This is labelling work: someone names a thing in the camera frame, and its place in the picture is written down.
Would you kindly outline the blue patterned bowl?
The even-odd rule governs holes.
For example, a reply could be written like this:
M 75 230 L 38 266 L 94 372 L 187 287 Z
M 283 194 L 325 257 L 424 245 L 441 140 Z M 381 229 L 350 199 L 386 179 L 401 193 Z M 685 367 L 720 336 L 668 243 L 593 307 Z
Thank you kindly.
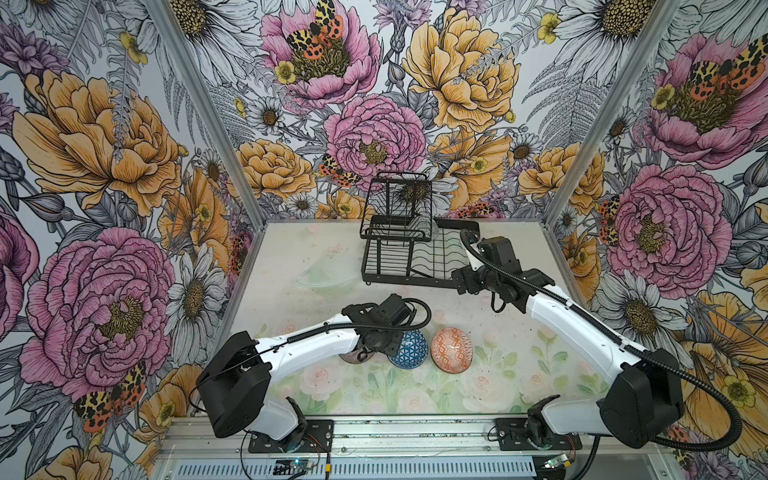
M 388 355 L 389 361 L 397 368 L 413 370 L 420 367 L 429 355 L 429 345 L 421 330 L 405 332 L 399 348 L 394 355 Z

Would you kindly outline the orange red patterned bowl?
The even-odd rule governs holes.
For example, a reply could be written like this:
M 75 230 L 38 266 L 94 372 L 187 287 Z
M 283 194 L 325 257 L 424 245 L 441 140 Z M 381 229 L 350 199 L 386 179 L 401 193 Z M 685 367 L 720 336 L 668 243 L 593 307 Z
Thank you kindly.
M 469 336 L 455 327 L 439 330 L 430 345 L 434 364 L 448 374 L 460 374 L 473 362 L 474 347 Z

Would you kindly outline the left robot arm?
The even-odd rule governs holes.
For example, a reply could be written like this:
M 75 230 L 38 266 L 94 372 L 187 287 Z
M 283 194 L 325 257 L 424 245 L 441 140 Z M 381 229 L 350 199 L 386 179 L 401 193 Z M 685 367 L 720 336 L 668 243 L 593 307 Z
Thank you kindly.
M 306 421 L 293 399 L 271 388 L 282 379 L 328 358 L 363 349 L 396 354 L 407 332 L 426 327 L 430 307 L 392 294 L 380 303 L 351 304 L 333 317 L 289 335 L 254 339 L 231 335 L 196 381 L 203 408 L 217 438 L 241 431 L 273 441 L 302 438 Z

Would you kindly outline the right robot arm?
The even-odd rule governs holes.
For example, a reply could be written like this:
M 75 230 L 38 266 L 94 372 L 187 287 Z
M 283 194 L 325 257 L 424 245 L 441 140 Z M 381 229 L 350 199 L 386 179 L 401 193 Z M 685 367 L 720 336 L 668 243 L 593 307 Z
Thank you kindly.
M 743 431 L 737 407 L 716 388 L 683 370 L 664 349 L 649 350 L 620 335 L 574 302 L 553 279 L 538 269 L 523 270 L 509 239 L 483 239 L 464 229 L 461 243 L 468 265 L 453 271 L 461 294 L 484 290 L 493 298 L 552 329 L 608 383 L 599 399 L 567 400 L 547 397 L 529 408 L 526 437 L 544 448 L 555 437 L 589 434 L 613 437 L 626 447 L 648 443 L 688 451 L 715 451 L 733 445 Z M 688 383 L 710 396 L 725 411 L 725 433 L 703 443 L 684 443 L 664 432 L 685 413 L 682 385 Z

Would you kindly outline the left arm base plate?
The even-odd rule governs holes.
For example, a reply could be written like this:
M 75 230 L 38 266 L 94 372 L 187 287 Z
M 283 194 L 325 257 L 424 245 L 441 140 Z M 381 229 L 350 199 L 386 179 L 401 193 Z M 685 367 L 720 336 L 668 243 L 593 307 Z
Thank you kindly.
M 251 454 L 328 453 L 333 444 L 334 427 L 333 420 L 310 418 L 279 441 L 266 434 L 251 435 L 247 451 Z

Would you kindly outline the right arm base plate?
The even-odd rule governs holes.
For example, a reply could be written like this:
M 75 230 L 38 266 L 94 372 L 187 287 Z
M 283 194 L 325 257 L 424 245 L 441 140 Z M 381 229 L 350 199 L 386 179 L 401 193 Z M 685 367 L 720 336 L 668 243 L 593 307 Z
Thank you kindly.
M 582 442 L 577 434 L 559 435 L 527 417 L 502 417 L 494 420 L 488 439 L 501 451 L 578 451 Z

